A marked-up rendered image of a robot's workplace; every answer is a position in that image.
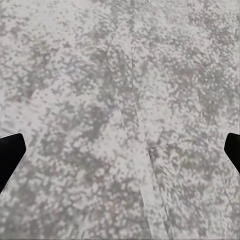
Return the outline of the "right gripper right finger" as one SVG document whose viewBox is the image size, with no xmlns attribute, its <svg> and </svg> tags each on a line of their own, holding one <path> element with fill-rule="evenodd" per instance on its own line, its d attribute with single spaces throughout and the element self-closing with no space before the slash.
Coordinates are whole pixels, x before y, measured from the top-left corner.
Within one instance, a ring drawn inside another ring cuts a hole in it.
<svg viewBox="0 0 240 240">
<path fill-rule="evenodd" d="M 240 173 L 240 135 L 228 133 L 225 140 L 224 152 Z"/>
</svg>

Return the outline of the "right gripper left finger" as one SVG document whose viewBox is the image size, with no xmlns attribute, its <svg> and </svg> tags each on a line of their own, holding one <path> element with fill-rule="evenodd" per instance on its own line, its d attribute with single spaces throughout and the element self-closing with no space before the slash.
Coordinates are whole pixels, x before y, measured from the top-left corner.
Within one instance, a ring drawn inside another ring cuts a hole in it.
<svg viewBox="0 0 240 240">
<path fill-rule="evenodd" d="M 21 133 L 0 138 L 0 193 L 26 152 Z"/>
</svg>

